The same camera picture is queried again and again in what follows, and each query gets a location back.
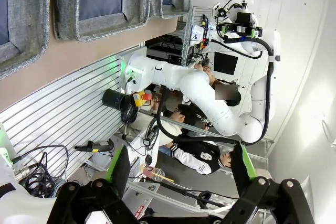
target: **robotic arm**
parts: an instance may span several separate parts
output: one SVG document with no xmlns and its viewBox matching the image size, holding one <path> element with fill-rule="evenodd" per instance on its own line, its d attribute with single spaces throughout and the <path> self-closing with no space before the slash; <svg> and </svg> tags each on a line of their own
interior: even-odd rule
<svg viewBox="0 0 336 224">
<path fill-rule="evenodd" d="M 128 80 L 126 91 L 138 92 L 151 83 L 166 86 L 170 90 L 180 90 L 203 111 L 221 135 L 239 135 L 244 142 L 252 144 L 264 137 L 268 121 L 274 115 L 274 86 L 276 66 L 280 61 L 280 35 L 277 30 L 263 31 L 257 28 L 256 18 L 243 5 L 232 7 L 230 11 L 227 12 L 225 24 L 217 24 L 216 31 L 208 30 L 203 33 L 206 34 L 206 38 L 201 38 L 201 41 L 207 39 L 224 46 L 230 45 L 231 48 L 234 46 L 235 50 L 244 49 L 243 54 L 255 55 L 263 50 L 268 51 L 268 73 L 251 88 L 250 113 L 237 117 L 225 101 L 215 100 L 215 91 L 209 85 L 206 73 L 137 54 L 131 57 L 125 69 L 125 79 Z"/>
</svg>

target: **yellow straw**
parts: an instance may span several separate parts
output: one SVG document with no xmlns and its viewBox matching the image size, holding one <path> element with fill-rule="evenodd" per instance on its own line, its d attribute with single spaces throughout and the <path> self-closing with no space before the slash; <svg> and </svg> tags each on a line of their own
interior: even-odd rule
<svg viewBox="0 0 336 224">
<path fill-rule="evenodd" d="M 170 181 L 170 182 L 174 182 L 174 180 L 172 180 L 172 179 L 170 179 L 170 178 L 163 177 L 163 176 L 161 176 L 161 175 L 159 175 L 159 174 L 156 174 L 156 173 L 154 173 L 154 172 L 152 172 L 152 174 L 154 174 L 154 175 L 156 175 L 156 176 L 159 176 L 159 177 L 161 177 L 161 178 L 163 178 L 163 179 L 165 179 L 165 180 L 168 180 L 168 181 Z"/>
</svg>

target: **black hair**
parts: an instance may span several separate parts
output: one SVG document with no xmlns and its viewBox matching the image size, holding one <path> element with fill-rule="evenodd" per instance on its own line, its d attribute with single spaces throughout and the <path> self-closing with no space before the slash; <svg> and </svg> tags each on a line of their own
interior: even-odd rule
<svg viewBox="0 0 336 224">
<path fill-rule="evenodd" d="M 240 104 L 240 101 L 242 100 L 242 95 L 238 92 L 238 96 L 235 100 L 227 100 L 226 105 L 230 107 L 234 107 Z"/>
<path fill-rule="evenodd" d="M 190 108 L 190 106 L 186 104 L 179 104 L 177 108 L 179 109 L 180 113 L 184 115 L 184 123 L 194 126 L 196 123 L 197 117 L 193 109 Z"/>
</svg>

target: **black and white jacket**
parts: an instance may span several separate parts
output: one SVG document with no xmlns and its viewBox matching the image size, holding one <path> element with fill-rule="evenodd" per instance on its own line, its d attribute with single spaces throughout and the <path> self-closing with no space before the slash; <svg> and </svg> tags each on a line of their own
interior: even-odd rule
<svg viewBox="0 0 336 224">
<path fill-rule="evenodd" d="M 220 169 L 220 150 L 211 141 L 174 143 L 171 156 L 183 165 L 196 170 L 200 174 L 211 174 Z"/>
</svg>

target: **white wall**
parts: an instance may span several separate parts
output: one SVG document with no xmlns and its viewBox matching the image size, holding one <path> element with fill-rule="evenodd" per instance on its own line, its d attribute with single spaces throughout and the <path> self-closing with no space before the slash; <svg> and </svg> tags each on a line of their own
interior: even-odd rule
<svg viewBox="0 0 336 224">
<path fill-rule="evenodd" d="M 270 171 L 278 182 L 290 177 L 303 182 L 310 176 L 317 224 L 335 223 L 336 149 L 330 147 L 336 138 L 335 1 L 329 0 L 301 97 L 269 157 Z"/>
<path fill-rule="evenodd" d="M 192 0 L 192 4 L 213 7 L 218 2 L 223 4 L 227 1 Z M 254 0 L 253 4 L 249 4 L 249 9 L 257 15 L 260 26 L 264 29 L 277 28 L 282 35 L 282 62 L 277 85 L 277 113 L 270 122 L 266 135 L 269 139 L 276 139 L 280 135 L 281 126 L 299 90 L 316 39 L 323 1 Z M 249 84 L 266 74 L 266 63 L 266 56 L 260 61 L 246 61 L 244 67 L 254 72 Z M 249 110 L 250 101 L 246 99 L 240 112 Z"/>
</svg>

